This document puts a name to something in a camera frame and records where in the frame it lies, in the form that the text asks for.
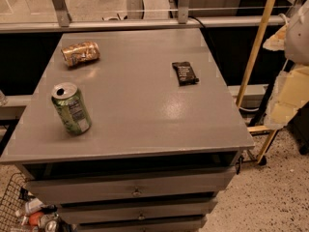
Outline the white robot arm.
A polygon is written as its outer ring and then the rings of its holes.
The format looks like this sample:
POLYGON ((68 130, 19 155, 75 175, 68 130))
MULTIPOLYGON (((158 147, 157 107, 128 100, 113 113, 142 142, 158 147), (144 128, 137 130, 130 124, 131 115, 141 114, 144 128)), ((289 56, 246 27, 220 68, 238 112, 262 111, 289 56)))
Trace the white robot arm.
POLYGON ((263 48, 283 50, 285 58, 294 63, 290 71, 281 71, 276 77, 267 104, 264 125, 280 130, 309 102, 309 0, 264 42, 263 48))

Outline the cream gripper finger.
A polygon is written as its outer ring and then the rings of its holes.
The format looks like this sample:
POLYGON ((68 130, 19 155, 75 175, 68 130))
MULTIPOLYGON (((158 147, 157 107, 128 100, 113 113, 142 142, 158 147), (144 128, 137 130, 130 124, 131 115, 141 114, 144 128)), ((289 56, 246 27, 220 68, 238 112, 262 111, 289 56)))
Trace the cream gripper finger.
POLYGON ((289 23, 263 44, 263 48, 270 51, 283 50, 286 59, 294 63, 290 71, 281 71, 275 79, 264 119, 264 125, 269 129, 285 127, 309 102, 308 34, 307 26, 289 23))

